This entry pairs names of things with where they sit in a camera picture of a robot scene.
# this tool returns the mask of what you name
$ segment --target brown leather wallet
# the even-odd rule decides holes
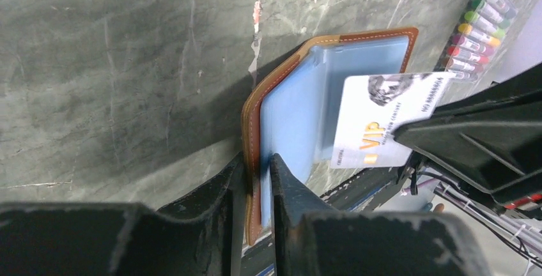
[[[405,71],[408,59],[418,35],[418,29],[404,27],[383,31],[368,31],[342,35],[317,36],[306,41],[298,51],[280,64],[273,72],[265,77],[254,89],[243,106],[241,126],[245,165],[249,195],[247,198],[247,211],[245,235],[247,243],[254,245],[261,232],[261,187],[260,187],[260,108],[264,97],[271,92],[291,71],[307,56],[311,47],[315,45],[329,46],[344,43],[356,43],[380,40],[399,36],[408,37],[408,48],[401,65],[400,73]]]

